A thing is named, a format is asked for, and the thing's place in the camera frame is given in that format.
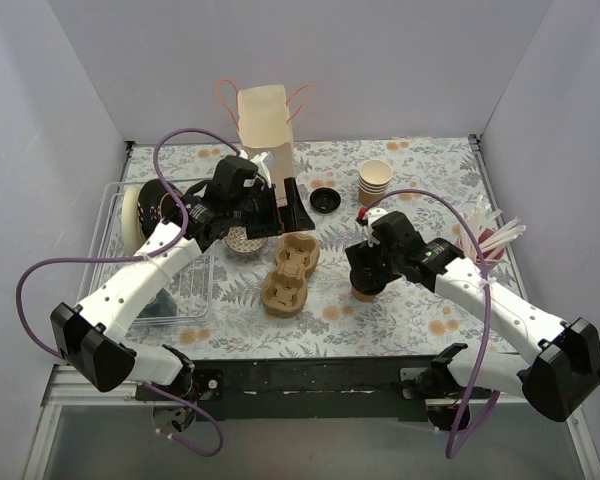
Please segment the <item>brown paper cup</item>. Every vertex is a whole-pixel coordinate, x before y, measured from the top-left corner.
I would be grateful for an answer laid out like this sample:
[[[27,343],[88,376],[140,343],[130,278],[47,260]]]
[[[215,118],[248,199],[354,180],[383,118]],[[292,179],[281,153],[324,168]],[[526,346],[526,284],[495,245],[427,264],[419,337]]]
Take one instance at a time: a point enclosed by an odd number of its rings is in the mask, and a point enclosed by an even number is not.
[[[356,298],[360,302],[369,303],[372,302],[381,291],[371,291],[371,292],[361,292],[357,290],[354,286],[351,287],[351,292],[354,298]]]

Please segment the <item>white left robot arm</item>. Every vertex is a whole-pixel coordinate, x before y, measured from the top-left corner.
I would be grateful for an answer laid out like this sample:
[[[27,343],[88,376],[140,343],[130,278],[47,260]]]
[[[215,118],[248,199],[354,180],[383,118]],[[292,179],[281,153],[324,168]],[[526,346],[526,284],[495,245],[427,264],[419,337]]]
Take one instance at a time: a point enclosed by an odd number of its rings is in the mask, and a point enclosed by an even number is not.
[[[97,390],[150,382],[170,399],[185,398],[193,389],[192,360],[168,345],[126,342],[141,311],[234,227],[244,228],[250,239],[314,229],[295,179],[275,185],[264,159],[229,155],[211,179],[185,192],[165,184],[153,196],[152,183],[146,183],[134,193],[132,211],[144,241],[135,253],[138,261],[121,267],[75,306],[59,304],[50,316],[61,358]]]

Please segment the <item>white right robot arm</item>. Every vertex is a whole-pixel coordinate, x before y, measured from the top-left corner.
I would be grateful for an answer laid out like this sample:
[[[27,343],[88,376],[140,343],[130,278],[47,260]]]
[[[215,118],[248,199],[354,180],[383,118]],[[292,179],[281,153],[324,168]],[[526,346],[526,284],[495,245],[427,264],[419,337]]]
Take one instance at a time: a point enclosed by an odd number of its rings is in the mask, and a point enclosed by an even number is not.
[[[584,318],[564,320],[500,285],[442,238],[425,242],[401,212],[360,210],[365,240],[346,248],[353,290],[376,296],[404,279],[483,320],[511,354],[454,343],[408,381],[425,397],[455,397],[468,386],[525,399],[544,417],[564,422],[600,385],[600,338]]]

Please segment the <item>beige paper takeout bag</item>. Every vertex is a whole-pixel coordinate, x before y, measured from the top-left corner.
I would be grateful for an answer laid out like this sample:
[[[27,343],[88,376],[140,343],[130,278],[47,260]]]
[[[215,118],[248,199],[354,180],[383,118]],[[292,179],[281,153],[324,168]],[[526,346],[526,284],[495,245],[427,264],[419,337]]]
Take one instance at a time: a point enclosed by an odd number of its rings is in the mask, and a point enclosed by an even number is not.
[[[307,103],[313,89],[313,84],[306,84],[290,95],[282,84],[240,90],[226,78],[214,86],[214,93],[230,113],[248,157],[271,154],[267,168],[279,207],[287,205],[284,180],[295,176],[292,120]]]

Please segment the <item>brown cardboard cup carrier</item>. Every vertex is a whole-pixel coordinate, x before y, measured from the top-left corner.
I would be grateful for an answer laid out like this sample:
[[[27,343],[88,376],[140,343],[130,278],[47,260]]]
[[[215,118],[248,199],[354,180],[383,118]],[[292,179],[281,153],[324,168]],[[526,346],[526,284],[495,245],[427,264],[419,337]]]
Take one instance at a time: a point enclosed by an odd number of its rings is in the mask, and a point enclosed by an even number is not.
[[[282,237],[275,253],[275,268],[261,288],[264,310],[278,318],[299,314],[308,297],[308,279],[315,271],[321,252],[319,241],[307,234]]]

